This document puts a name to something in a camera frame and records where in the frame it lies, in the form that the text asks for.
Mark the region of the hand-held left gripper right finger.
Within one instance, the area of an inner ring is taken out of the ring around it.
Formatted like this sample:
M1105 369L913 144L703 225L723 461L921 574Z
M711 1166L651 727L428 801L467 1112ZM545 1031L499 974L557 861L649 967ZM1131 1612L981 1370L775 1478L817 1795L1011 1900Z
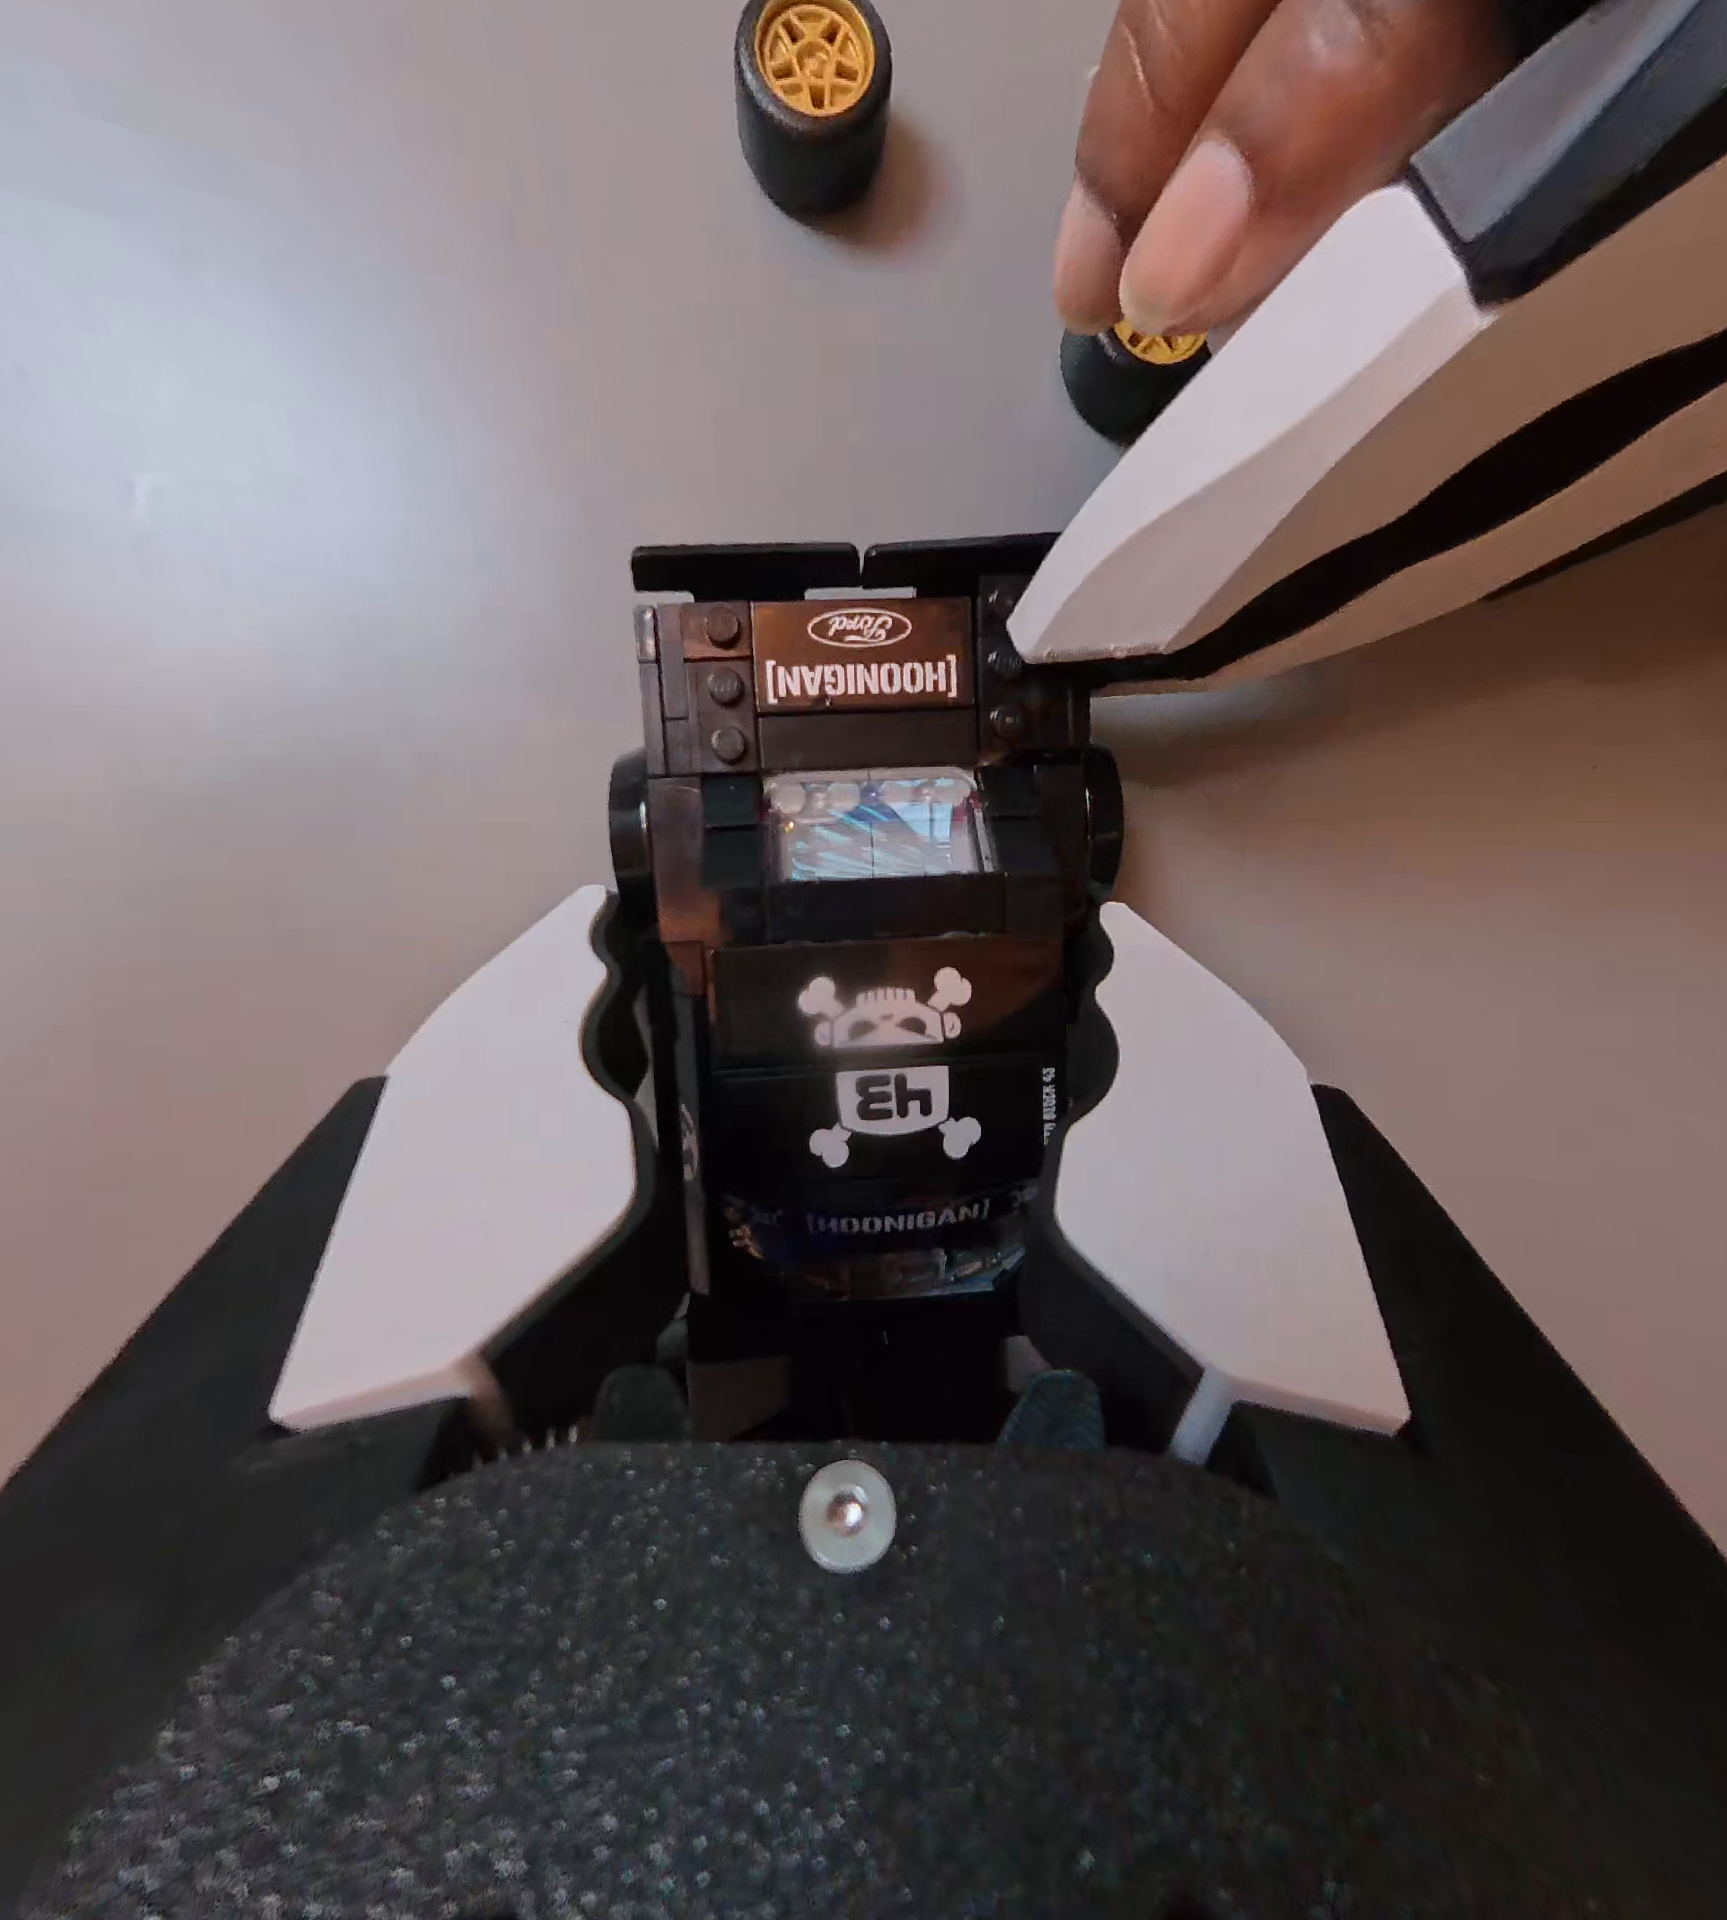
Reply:
M1275 1029L1129 907L1099 929L1115 1043L1051 1221L1165 1375L1155 1444L1205 1465L1237 1407L1395 1437L1403 1379L1313 1084Z

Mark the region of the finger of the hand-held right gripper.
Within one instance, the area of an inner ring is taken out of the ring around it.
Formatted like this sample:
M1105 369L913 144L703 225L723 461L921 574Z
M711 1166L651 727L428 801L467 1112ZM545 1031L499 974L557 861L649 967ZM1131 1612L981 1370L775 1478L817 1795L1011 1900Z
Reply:
M1245 648L1227 623L1165 659L1095 674L1097 693L1255 685L1537 584L1727 505L1727 379L1497 530L1397 570L1297 630Z
M1125 455L1009 623L1111 670L1245 651L1497 530L1727 379L1727 156L1515 300L1411 184L1357 203Z

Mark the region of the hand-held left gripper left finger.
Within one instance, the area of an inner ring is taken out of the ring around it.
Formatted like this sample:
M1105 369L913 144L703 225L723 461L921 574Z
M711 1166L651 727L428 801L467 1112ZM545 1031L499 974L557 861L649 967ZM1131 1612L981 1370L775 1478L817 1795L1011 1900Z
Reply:
M587 1387L517 1345L649 1191L655 1121L613 893L571 893L473 973L388 1068L292 1346L276 1428L461 1404L483 1437L567 1423Z

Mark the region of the black lego wheel gold hub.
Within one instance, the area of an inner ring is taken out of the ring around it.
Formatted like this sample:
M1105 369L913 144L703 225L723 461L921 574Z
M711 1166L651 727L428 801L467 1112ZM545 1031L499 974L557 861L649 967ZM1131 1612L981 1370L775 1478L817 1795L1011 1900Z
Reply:
M1105 441L1131 447L1209 362L1201 333L1137 333L1125 320L1105 333L1067 330L1059 369L1069 405Z
M741 156L773 207L817 223L873 187L891 42L869 2L747 2L733 34Z

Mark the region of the black lego car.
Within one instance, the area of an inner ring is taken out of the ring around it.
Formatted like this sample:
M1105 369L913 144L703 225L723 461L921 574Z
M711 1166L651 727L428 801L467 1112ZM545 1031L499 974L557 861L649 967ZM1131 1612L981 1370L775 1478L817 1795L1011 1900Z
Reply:
M611 862L657 950L705 1439L995 1428L1121 790L1011 620L1051 534L631 554Z

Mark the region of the person's right hand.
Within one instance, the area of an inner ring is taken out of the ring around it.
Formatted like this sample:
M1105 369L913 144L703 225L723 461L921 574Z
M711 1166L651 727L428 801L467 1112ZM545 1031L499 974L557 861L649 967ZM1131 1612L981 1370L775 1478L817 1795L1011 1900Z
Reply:
M1487 2L1117 7L1057 242L1061 322L1237 325L1513 56Z

